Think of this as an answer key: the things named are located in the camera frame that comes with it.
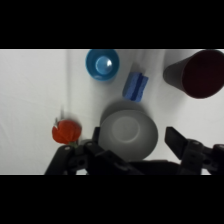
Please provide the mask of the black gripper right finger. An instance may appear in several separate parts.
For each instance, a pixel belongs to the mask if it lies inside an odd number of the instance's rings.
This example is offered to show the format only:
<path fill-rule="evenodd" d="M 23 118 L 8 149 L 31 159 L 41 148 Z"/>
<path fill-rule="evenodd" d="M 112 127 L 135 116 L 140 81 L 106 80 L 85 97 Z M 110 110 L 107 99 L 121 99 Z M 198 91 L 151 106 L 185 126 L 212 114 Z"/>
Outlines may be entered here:
<path fill-rule="evenodd" d="M 173 127 L 165 131 L 165 143 L 181 161 L 179 175 L 200 175 L 207 170 L 211 175 L 224 175 L 224 144 L 206 147 L 194 139 L 186 139 Z"/>

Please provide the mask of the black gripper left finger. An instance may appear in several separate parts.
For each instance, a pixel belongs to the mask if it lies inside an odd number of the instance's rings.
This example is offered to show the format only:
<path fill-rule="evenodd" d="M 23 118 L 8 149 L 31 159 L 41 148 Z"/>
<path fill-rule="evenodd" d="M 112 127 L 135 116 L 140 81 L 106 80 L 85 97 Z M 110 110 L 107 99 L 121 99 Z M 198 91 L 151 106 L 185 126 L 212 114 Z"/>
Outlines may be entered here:
<path fill-rule="evenodd" d="M 100 130 L 96 127 L 92 138 L 77 147 L 59 147 L 45 174 L 76 175 L 79 170 L 86 170 L 90 175 L 132 175 L 134 168 L 129 163 L 99 146 Z"/>

